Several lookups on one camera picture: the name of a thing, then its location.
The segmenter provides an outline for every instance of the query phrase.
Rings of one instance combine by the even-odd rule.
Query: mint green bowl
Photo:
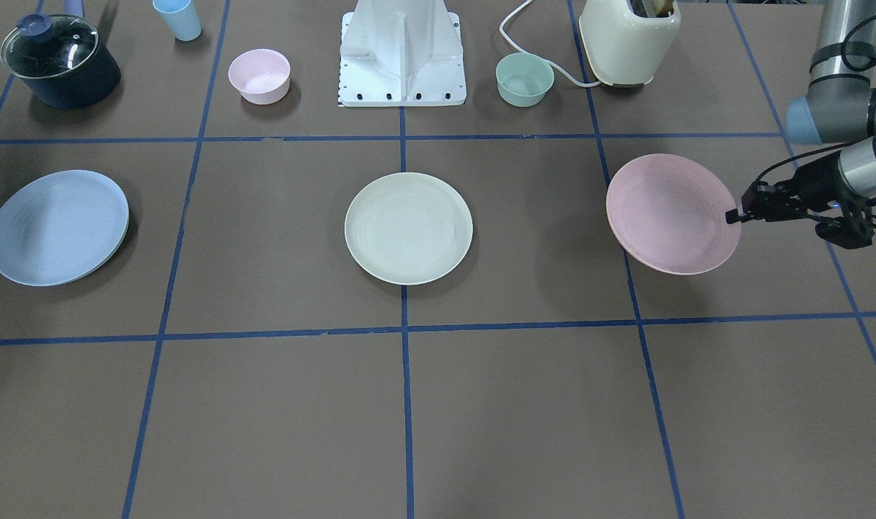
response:
[[[553,68],[532,53],[514,53],[496,66],[498,95],[509,105],[534,106],[553,86]]]

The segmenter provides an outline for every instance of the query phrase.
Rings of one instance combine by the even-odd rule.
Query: plate rim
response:
[[[127,237],[127,232],[128,232],[129,223],[130,223],[130,221],[129,221],[129,204],[127,201],[127,194],[125,194],[124,190],[122,190],[120,185],[117,182],[115,182],[114,180],[112,180],[112,178],[106,177],[106,175],[98,173],[96,171],[87,170],[87,169],[66,169],[66,170],[57,171],[57,172],[54,172],[51,174],[45,174],[42,177],[35,178],[33,181],[29,182],[25,186],[21,187],[19,190],[15,191],[15,193],[12,196],[10,196],[8,198],[8,200],[5,200],[5,203],[3,203],[2,206],[0,207],[0,216],[2,216],[2,217],[5,216],[5,214],[3,214],[5,207],[9,206],[9,204],[15,203],[15,201],[17,200],[18,197],[27,196],[25,194],[25,192],[26,192],[26,190],[28,190],[29,187],[33,187],[35,189],[37,188],[37,186],[45,187],[45,184],[48,184],[48,183],[56,180],[56,178],[60,178],[60,177],[65,177],[66,179],[69,179],[69,178],[91,179],[91,180],[94,180],[95,182],[97,182],[98,184],[105,186],[106,190],[109,193],[111,193],[111,195],[112,195],[109,198],[111,198],[111,200],[114,201],[115,204],[117,204],[117,210],[119,211],[120,217],[121,217],[121,221],[118,221],[118,224],[115,224],[115,228],[123,227],[123,230],[119,233],[120,234],[119,239],[115,240],[115,243],[112,244],[112,246],[109,246],[110,250],[108,251],[108,253],[105,254],[105,256],[100,260],[100,262],[95,264],[95,266],[92,267],[91,269],[85,270],[84,272],[79,272],[79,270],[77,270],[78,273],[76,273],[75,275],[63,276],[59,279],[53,280],[53,282],[36,283],[36,282],[32,282],[31,280],[19,279],[19,276],[12,275],[11,272],[6,272],[6,270],[0,268],[0,275],[3,275],[6,279],[12,280],[12,282],[14,282],[14,283],[19,283],[19,285],[26,285],[26,286],[57,286],[57,285],[65,285],[66,283],[72,283],[75,280],[82,279],[85,276],[91,275],[91,273],[95,272],[95,270],[100,269],[101,266],[104,265],[104,263],[106,263],[108,260],[110,260],[111,257],[114,256],[114,253],[116,253],[117,250],[120,249],[120,245],[124,242],[124,239]]]
[[[648,266],[650,269],[658,270],[658,272],[664,272],[664,273],[666,273],[666,275],[679,275],[679,276],[702,275],[702,273],[711,272],[711,270],[715,270],[715,269],[719,268],[721,265],[723,265],[724,263],[726,263],[727,260],[729,260],[729,257],[732,257],[732,255],[735,254],[735,250],[738,248],[738,243],[740,243],[740,240],[741,240],[742,228],[741,228],[740,223],[735,223],[735,224],[733,224],[733,226],[729,226],[730,228],[735,229],[735,232],[738,234],[738,236],[737,236],[737,239],[735,240],[733,247],[731,247],[731,249],[728,251],[728,253],[721,255],[723,257],[721,260],[719,260],[719,262],[717,262],[717,264],[715,264],[709,268],[706,268],[706,269],[692,270],[691,272],[674,272],[674,270],[669,270],[669,269],[666,269],[664,267],[659,267],[659,266],[649,262],[649,260],[643,259],[642,257],[639,256],[637,251],[633,250],[631,247],[628,247],[627,243],[624,240],[624,237],[618,232],[618,229],[616,229],[614,226],[614,222],[612,220],[611,214],[612,214],[612,208],[614,206],[613,204],[616,204],[616,201],[615,201],[615,198],[612,197],[612,192],[613,192],[612,187],[614,186],[614,182],[617,181],[618,178],[620,178],[620,172],[623,171],[624,168],[633,164],[633,162],[642,161],[643,159],[651,159],[651,158],[659,157],[659,156],[672,157],[673,159],[681,159],[683,161],[688,161],[688,162],[691,162],[692,164],[695,164],[696,167],[698,167],[699,169],[702,169],[702,171],[705,171],[707,174],[710,175],[710,177],[712,179],[717,181],[719,183],[719,185],[724,188],[725,194],[728,194],[729,200],[731,200],[732,205],[735,207],[735,197],[733,197],[732,193],[729,192],[729,188],[727,186],[725,186],[723,181],[720,180],[719,177],[717,177],[717,175],[714,172],[710,171],[710,168],[705,167],[703,164],[700,164],[700,162],[689,159],[688,157],[684,157],[681,155],[675,155],[675,154],[645,154],[645,155],[640,155],[639,157],[635,157],[631,161],[628,161],[626,164],[623,164],[622,167],[619,167],[618,171],[616,171],[616,173],[611,178],[611,181],[609,183],[608,193],[606,193],[606,196],[605,196],[605,213],[608,214],[608,226],[611,229],[611,233],[614,235],[614,237],[618,241],[618,243],[620,243],[620,246],[622,247],[622,249],[626,250],[629,255],[633,256],[633,259],[636,259],[637,262],[641,262],[643,265]]]
[[[454,262],[454,265],[450,266],[450,268],[447,269],[446,272],[442,272],[440,275],[431,277],[429,279],[415,280],[413,283],[403,283],[403,282],[398,282],[398,280],[385,279],[385,277],[375,275],[374,272],[371,272],[371,270],[368,269],[368,266],[366,266],[364,263],[361,262],[361,260],[358,259],[358,254],[355,253],[355,250],[351,246],[352,239],[348,233],[349,219],[351,218],[352,213],[356,213],[356,211],[357,211],[356,210],[356,203],[358,203],[358,198],[361,197],[361,195],[365,192],[365,190],[372,188],[372,186],[374,186],[375,184],[389,182],[389,181],[391,181],[391,179],[395,179],[398,177],[409,177],[409,178],[418,178],[418,179],[427,178],[427,182],[429,184],[431,184],[433,186],[437,186],[438,188],[440,188],[440,190],[444,194],[447,194],[451,198],[456,198],[457,200],[459,200],[460,203],[463,204],[464,209],[466,210],[466,211],[464,211],[463,214],[466,217],[465,223],[466,223],[466,227],[467,227],[468,237],[466,240],[466,247],[463,247],[463,250],[461,250],[460,257],[457,259],[456,262]],[[466,203],[466,200],[464,199],[463,195],[461,195],[459,191],[455,190],[454,187],[452,187],[450,184],[448,184],[444,180],[441,180],[440,178],[434,177],[434,175],[431,175],[431,174],[419,173],[419,172],[414,172],[414,171],[400,171],[400,172],[396,172],[396,173],[385,174],[385,175],[382,175],[382,177],[375,178],[375,180],[372,180],[368,184],[366,184],[365,187],[362,187],[361,190],[358,191],[358,194],[355,194],[355,197],[352,198],[351,203],[348,204],[348,210],[345,211],[345,245],[348,246],[348,252],[351,254],[352,259],[355,260],[355,263],[358,263],[358,266],[360,266],[361,269],[364,270],[364,272],[367,272],[369,275],[371,275],[379,280],[383,280],[383,282],[391,283],[392,285],[400,285],[400,286],[424,285],[425,283],[431,283],[434,280],[438,280],[444,276],[447,276],[449,273],[452,272],[452,270],[456,269],[460,265],[460,263],[463,262],[464,258],[466,257],[466,254],[470,250],[470,247],[473,245],[473,234],[474,234],[473,211],[470,210],[470,206],[469,206],[469,204]]]

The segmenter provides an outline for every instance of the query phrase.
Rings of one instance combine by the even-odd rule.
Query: pink plate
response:
[[[642,264],[669,275],[700,275],[735,251],[739,223],[725,223],[735,200],[717,175],[678,155],[627,162],[608,188],[614,236]]]

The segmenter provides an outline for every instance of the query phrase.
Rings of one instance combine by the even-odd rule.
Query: plate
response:
[[[466,256],[473,218],[460,193],[428,174],[388,174],[364,187],[345,216],[358,265],[395,285],[439,279]]]
[[[735,200],[717,175],[678,155],[627,162],[608,188],[608,221],[620,245],[652,269],[700,275],[728,260],[739,223],[725,223]]]
[[[63,285],[94,272],[118,250],[127,197],[94,171],[48,174],[0,209],[0,273],[22,285]]]

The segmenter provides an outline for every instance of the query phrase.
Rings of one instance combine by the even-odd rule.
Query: cup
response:
[[[152,0],[152,7],[182,42],[190,42],[200,36],[200,18],[193,0]]]
[[[534,106],[553,86],[553,68],[532,53],[514,53],[496,66],[498,94],[512,106]]]
[[[246,101],[270,105],[290,89],[290,62],[276,50],[252,49],[230,63],[228,76]]]

